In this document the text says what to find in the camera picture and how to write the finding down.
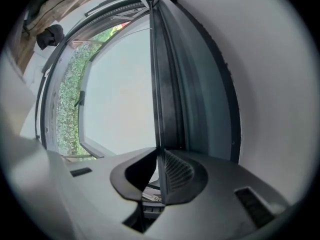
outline black slot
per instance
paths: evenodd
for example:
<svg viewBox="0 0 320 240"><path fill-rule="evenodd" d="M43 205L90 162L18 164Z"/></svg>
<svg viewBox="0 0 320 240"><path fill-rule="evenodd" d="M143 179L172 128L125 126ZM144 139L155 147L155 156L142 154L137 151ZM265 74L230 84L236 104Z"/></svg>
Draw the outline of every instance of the black slot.
<svg viewBox="0 0 320 240"><path fill-rule="evenodd" d="M275 216L261 203L250 188L245 187L238 189L234 193L258 229L275 218Z"/></svg>
<svg viewBox="0 0 320 240"><path fill-rule="evenodd" d="M90 168L88 168L88 167L70 171L70 173L71 173L71 175L73 177L84 175L84 174L87 174L87 173L90 173L90 172L92 172L92 170Z"/></svg>

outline green foliage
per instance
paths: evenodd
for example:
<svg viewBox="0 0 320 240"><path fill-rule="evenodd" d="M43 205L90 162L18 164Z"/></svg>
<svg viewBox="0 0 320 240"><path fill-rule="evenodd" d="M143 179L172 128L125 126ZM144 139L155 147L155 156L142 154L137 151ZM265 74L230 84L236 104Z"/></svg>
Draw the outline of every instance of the green foliage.
<svg viewBox="0 0 320 240"><path fill-rule="evenodd" d="M107 29L94 36L92 40L105 42L112 36L114 29ZM79 100L86 65L100 46L99 44L83 44L77 47L60 85L56 111L56 136L58 150L62 155L88 154L79 143L78 107L75 107L75 104Z"/></svg>

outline black cable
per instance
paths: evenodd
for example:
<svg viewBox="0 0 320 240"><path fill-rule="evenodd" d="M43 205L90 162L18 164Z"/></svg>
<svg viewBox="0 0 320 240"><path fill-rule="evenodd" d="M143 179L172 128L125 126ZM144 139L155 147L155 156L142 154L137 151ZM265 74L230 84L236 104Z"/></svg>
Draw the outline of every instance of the black cable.
<svg viewBox="0 0 320 240"><path fill-rule="evenodd" d="M50 12L51 10L53 10L54 8L56 8L58 5L60 5L60 4L61 4L62 2L64 2L64 1L66 1L66 0L62 0L62 1L58 2L54 7L52 7L52 8L49 9L49 10L47 10L47 11L41 16L41 18L38 20L38 22L37 22L32 28L28 29L27 31L23 31L22 33L30 32L31 30L33 30L33 29L36 27L36 25L39 24L39 22L42 20L42 18L43 18L48 12Z"/></svg>

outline black cloth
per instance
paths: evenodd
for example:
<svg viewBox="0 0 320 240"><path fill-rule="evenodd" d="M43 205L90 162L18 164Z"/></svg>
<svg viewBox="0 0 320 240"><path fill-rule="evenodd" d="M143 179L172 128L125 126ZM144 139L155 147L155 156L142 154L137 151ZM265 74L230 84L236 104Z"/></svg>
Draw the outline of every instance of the black cloth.
<svg viewBox="0 0 320 240"><path fill-rule="evenodd" d="M61 25L52 25L36 35L36 42L41 50L47 46L57 46L64 39L64 29Z"/></svg>

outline cable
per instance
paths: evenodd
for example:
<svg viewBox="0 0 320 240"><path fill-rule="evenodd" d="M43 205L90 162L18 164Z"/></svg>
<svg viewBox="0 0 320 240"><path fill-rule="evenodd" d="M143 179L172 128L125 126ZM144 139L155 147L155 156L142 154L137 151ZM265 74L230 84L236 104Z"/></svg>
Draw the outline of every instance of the cable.
<svg viewBox="0 0 320 240"><path fill-rule="evenodd" d="M62 2L64 2L64 1L66 1L66 0L62 0L62 1L58 2L54 7L52 7L52 8L49 9L49 10L47 10L47 11L41 16L41 18L38 20L38 22L37 22L32 28L28 29L27 31L23 31L22 33L30 32L31 30L33 30L33 29L36 27L36 25L39 24L39 22L42 20L42 18L43 18L48 12L50 12L51 10L53 10L54 8L56 8L58 5L60 5L60 4L61 4Z"/></svg>

